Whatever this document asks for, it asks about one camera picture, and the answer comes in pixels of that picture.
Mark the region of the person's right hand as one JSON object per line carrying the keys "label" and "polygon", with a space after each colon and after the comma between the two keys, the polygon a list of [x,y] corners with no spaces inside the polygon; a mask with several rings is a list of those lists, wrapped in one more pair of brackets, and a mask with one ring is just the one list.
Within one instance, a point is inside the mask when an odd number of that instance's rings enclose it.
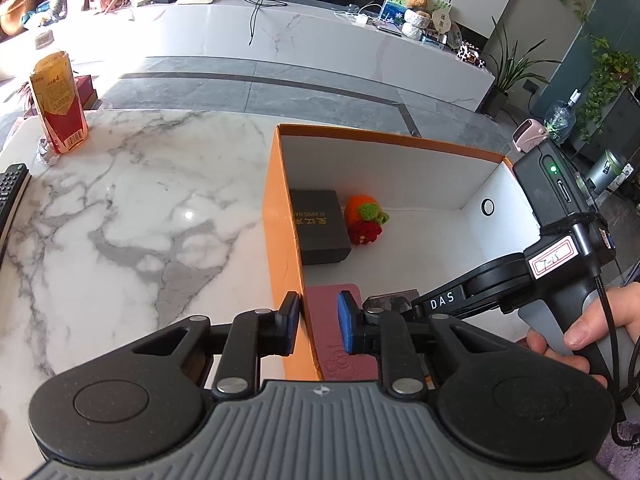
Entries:
{"label": "person's right hand", "polygon": [[[608,295],[615,326],[623,327],[632,341],[636,342],[640,332],[640,283],[632,282],[623,287],[611,288],[606,294]],[[564,342],[567,348],[576,352],[588,346],[588,344],[599,341],[607,334],[608,326],[606,325],[601,301],[597,298],[587,307],[582,316],[570,326],[564,334]],[[585,358],[582,356],[561,356],[548,346],[544,336],[534,330],[529,330],[526,338],[518,343],[542,356],[589,374],[594,380],[600,382],[603,387],[608,386],[608,382],[603,376],[590,373],[590,365]]]}

